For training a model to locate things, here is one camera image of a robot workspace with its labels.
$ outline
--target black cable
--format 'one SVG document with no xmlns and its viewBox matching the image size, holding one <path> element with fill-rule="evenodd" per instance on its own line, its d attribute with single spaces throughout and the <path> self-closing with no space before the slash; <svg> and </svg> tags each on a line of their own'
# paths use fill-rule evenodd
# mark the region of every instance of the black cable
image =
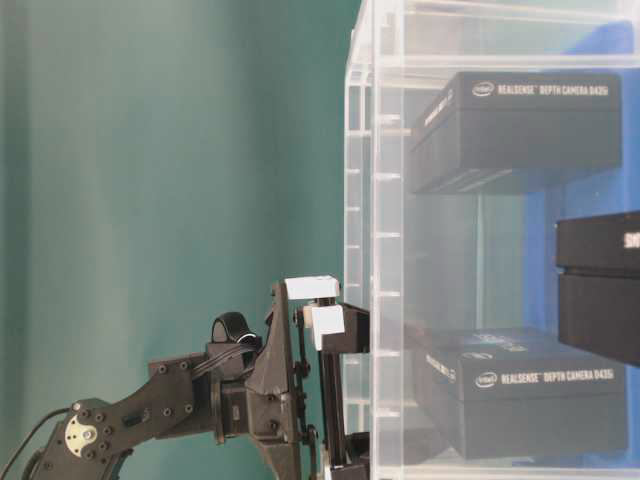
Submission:
<svg viewBox="0 0 640 480">
<path fill-rule="evenodd" d="M 247 347 L 245 345 L 239 345 L 239 348 L 228 350 L 224 353 L 221 353 L 220 355 L 210 358 L 198 364 L 196 368 L 193 369 L 192 379 L 197 380 L 198 378 L 203 376 L 205 373 L 210 372 L 211 370 L 217 368 L 227 360 L 230 360 L 231 358 L 236 357 L 238 355 L 243 355 L 245 353 L 250 353 L 250 352 L 255 352 L 255 348 Z"/>
<path fill-rule="evenodd" d="M 35 427 L 33 427 L 33 429 L 31 429 L 31 431 L 29 432 L 29 435 L 27 435 L 26 438 L 22 441 L 20 446 L 13 453 L 13 455 L 11 456 L 11 458 L 9 459 L 7 464 L 2 469 L 2 473 L 0 473 L 0 480 L 5 480 L 7 478 L 7 474 L 9 473 L 9 469 L 13 466 L 13 464 L 17 460 L 18 456 L 22 453 L 22 451 L 27 446 L 29 441 L 33 438 L 33 436 L 37 433 L 37 431 L 40 430 L 40 427 L 42 427 L 42 425 L 44 425 L 47 421 L 49 421 L 53 417 L 57 417 L 58 415 L 66 414 L 67 412 L 69 412 L 68 408 L 59 408 L 58 410 L 54 410 L 53 412 L 48 413 L 47 415 L 45 415 L 42 418 L 42 420 L 40 420 L 38 422 L 38 424 Z"/>
<path fill-rule="evenodd" d="M 209 358 L 208 360 L 205 360 L 204 362 L 199 363 L 193 369 L 193 373 L 195 375 L 203 370 L 210 370 L 212 365 L 219 364 L 221 360 L 227 360 L 228 358 L 236 355 L 237 353 L 248 353 L 248 352 L 255 352 L 255 347 L 248 346 L 245 344 L 238 344 L 236 347 L 231 348 L 226 352 L 222 352 L 215 357 Z"/>
</svg>

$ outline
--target green backdrop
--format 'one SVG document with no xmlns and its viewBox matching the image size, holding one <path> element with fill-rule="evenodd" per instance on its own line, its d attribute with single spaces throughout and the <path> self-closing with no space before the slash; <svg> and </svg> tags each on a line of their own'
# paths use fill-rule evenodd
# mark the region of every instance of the green backdrop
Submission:
<svg viewBox="0 0 640 480">
<path fill-rule="evenodd" d="M 341 273 L 358 4 L 0 0 L 1 462 L 44 412 L 201 350 L 217 313 L 264 334 L 274 280 Z M 149 442 L 122 472 L 270 476 L 210 434 Z"/>
</svg>

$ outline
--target black robotic arm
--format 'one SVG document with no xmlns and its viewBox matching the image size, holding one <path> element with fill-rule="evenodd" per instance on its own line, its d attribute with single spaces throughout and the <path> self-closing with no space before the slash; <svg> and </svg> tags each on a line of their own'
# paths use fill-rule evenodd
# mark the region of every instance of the black robotic arm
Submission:
<svg viewBox="0 0 640 480">
<path fill-rule="evenodd" d="M 151 362 L 149 381 L 131 396 L 113 404 L 95 398 L 74 402 L 46 447 L 27 463 L 23 480 L 116 480 L 140 443 L 204 432 L 212 432 L 218 444 L 249 436 L 280 480 L 301 478 L 300 446 L 306 445 L 315 479 L 317 433 L 306 421 L 302 385 L 310 370 L 303 313 L 294 315 L 299 336 L 294 361 L 286 284 L 275 284 L 272 295 L 264 346 L 241 314 L 218 317 L 204 352 Z M 326 336 L 327 352 L 320 354 L 324 452 L 332 476 L 366 479 L 368 457 L 352 447 L 364 441 L 368 451 L 368 435 L 353 442 L 345 437 L 337 355 L 368 351 L 368 313 L 344 307 L 345 332 Z"/>
</svg>

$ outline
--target black box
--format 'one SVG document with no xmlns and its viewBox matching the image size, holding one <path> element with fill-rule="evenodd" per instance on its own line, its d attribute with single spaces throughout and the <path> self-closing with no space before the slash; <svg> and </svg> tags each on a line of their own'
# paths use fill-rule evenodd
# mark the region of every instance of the black box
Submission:
<svg viewBox="0 0 640 480">
<path fill-rule="evenodd" d="M 411 336 L 417 402 L 465 459 L 626 448 L 623 365 L 532 328 Z"/>
<path fill-rule="evenodd" d="M 620 80 L 458 73 L 409 139 L 414 193 L 524 193 L 621 164 Z"/>
<path fill-rule="evenodd" d="M 559 338 L 640 366 L 640 212 L 557 228 Z"/>
</svg>

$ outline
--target intel logo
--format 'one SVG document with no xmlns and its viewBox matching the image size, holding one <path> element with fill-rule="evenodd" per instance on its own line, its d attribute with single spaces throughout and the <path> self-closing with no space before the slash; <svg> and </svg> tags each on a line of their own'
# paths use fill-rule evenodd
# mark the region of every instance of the intel logo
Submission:
<svg viewBox="0 0 640 480">
<path fill-rule="evenodd" d="M 478 388 L 491 388 L 498 383 L 498 375 L 493 372 L 486 372 L 476 378 Z"/>
<path fill-rule="evenodd" d="M 476 97 L 488 97 L 495 89 L 496 86 L 491 82 L 480 82 L 473 86 L 472 92 Z"/>
</svg>

